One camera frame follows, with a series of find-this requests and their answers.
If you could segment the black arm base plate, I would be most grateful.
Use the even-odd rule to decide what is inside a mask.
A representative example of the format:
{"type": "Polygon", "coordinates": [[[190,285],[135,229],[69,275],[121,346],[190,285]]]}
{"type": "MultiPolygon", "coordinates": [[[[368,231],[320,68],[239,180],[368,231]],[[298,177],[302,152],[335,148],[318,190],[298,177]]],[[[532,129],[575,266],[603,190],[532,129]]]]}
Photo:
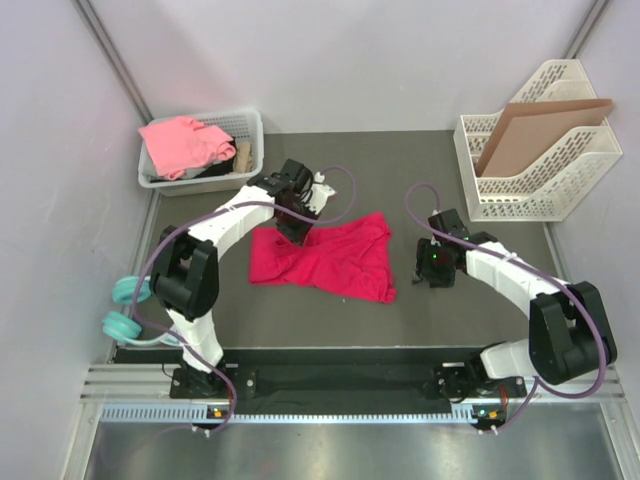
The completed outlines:
{"type": "Polygon", "coordinates": [[[237,392],[240,413],[444,413],[465,400],[497,406],[526,395],[520,378],[478,384],[467,363],[475,347],[229,349],[220,369],[224,387],[201,397],[174,381],[169,396],[225,400],[237,392]]]}

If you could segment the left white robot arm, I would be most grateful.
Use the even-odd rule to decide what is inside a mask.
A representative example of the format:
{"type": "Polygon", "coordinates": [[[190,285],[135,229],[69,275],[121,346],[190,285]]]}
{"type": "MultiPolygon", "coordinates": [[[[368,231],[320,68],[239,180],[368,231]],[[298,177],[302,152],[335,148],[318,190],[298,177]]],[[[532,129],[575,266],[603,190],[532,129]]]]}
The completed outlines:
{"type": "Polygon", "coordinates": [[[174,381],[201,397],[219,395],[227,374],[212,317],[219,296],[219,262],[231,247],[257,226],[276,220],[276,231],[301,245],[335,190],[324,174],[288,159],[280,171],[250,179],[238,193],[186,231],[169,227],[166,243],[153,262],[150,289],[167,311],[182,348],[174,381]]]}

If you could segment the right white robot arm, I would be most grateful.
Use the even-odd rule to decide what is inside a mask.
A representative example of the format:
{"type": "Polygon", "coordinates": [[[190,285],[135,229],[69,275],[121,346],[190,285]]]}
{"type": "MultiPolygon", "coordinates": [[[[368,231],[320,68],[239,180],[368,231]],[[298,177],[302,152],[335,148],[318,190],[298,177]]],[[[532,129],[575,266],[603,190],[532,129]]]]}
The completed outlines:
{"type": "Polygon", "coordinates": [[[593,284],[571,284],[542,272],[486,232],[470,233],[454,209],[428,219],[431,237],[417,243],[413,280],[451,288],[464,273],[501,294],[528,321],[527,338],[485,347],[467,363],[467,384],[487,396],[504,379],[536,376],[550,385],[617,360],[602,296],[593,284]]]}

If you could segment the magenta t shirt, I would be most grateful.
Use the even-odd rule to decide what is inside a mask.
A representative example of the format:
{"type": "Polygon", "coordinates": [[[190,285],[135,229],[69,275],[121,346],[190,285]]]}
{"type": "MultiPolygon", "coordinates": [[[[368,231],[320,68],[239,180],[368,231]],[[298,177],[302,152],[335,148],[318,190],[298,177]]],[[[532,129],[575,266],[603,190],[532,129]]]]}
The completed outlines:
{"type": "Polygon", "coordinates": [[[381,212],[313,229],[302,246],[274,228],[257,228],[251,239],[248,279],[253,285],[295,285],[391,304],[397,296],[389,255],[391,237],[381,212]]]}

